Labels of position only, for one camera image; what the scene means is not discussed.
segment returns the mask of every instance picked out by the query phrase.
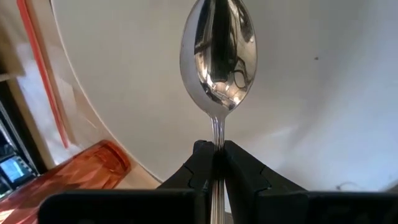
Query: black device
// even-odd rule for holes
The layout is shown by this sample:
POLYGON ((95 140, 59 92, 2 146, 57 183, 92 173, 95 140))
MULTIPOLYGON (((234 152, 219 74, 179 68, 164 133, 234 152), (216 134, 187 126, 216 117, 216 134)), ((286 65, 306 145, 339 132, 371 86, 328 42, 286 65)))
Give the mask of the black device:
POLYGON ((210 219, 212 180, 223 175, 235 224, 398 223, 398 195, 309 192, 232 141, 192 156, 155 190, 77 190, 49 197, 39 224, 197 223, 210 219))
POLYGON ((0 82, 0 200, 45 172, 47 168, 11 89, 7 82, 0 82))

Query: shiny metal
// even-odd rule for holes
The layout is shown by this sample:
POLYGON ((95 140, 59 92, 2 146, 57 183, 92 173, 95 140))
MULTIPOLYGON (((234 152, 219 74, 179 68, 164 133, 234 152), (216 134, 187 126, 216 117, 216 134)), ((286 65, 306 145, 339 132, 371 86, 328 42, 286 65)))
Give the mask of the shiny metal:
MULTIPOLYGON (((185 24, 180 69, 185 88, 213 125, 215 150, 224 121, 246 97, 257 68, 254 28, 240 0, 198 0, 185 24)), ((211 223, 224 223, 224 179, 213 184, 211 223)))

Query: small screen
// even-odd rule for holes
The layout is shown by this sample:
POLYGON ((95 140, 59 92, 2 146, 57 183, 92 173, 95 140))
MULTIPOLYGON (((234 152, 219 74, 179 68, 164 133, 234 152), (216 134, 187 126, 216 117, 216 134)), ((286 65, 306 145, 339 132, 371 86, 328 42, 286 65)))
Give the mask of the small screen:
POLYGON ((30 172, 25 168, 25 166, 23 166, 21 160, 18 160, 17 157, 12 157, 2 162, 0 167, 6 173, 11 182, 15 182, 18 178, 25 175, 30 175, 30 172))

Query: metal spoon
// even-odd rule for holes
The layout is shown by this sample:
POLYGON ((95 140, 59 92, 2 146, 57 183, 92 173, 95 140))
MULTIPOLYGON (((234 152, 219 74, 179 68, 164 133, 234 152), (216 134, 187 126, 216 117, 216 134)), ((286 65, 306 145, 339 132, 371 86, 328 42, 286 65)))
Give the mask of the metal spoon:
MULTIPOLYGON (((224 121, 245 98, 257 67, 254 28, 240 0, 198 0, 185 24, 180 69, 185 88, 213 125, 223 150, 224 121)), ((213 184, 211 222, 224 223, 224 178, 213 184)))

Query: spoon bowl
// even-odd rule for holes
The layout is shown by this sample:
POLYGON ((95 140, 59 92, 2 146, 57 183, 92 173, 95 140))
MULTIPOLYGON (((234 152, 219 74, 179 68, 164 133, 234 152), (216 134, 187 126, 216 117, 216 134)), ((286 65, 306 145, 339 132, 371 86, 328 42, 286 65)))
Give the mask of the spoon bowl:
POLYGON ((185 24, 180 70, 210 117, 225 119, 246 97, 257 68, 256 37, 240 0, 198 0, 185 24))

